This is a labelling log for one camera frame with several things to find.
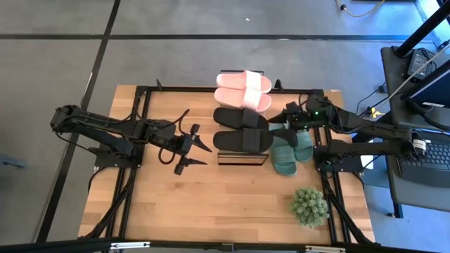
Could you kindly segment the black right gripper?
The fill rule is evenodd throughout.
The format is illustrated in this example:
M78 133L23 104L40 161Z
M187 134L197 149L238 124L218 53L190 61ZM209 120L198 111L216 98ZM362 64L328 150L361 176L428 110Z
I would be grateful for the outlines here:
M268 120L269 123L285 124L289 129L275 130L275 136L286 141L291 147L298 145L297 133L293 129L326 127L331 123L331 102L327 98L308 98L303 104L291 102L281 113Z

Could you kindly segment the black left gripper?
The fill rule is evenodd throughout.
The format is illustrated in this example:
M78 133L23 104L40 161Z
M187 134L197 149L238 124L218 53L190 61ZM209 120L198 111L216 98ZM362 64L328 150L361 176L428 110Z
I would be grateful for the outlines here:
M180 156L178 164L175 166L174 173L181 175L184 168L192 164L206 165L206 162L194 160L187 155L189 154L192 145L205 150L209 153L212 152L200 139L198 131L200 129L199 124L193 124L190 132L180 130L181 135L176 135L176 126L173 122L162 122L158 127L154 127L153 133L150 135L150 143L159 147L157 158L159 162L173 162L175 155ZM168 150L172 156L169 160L162 158L162 151Z

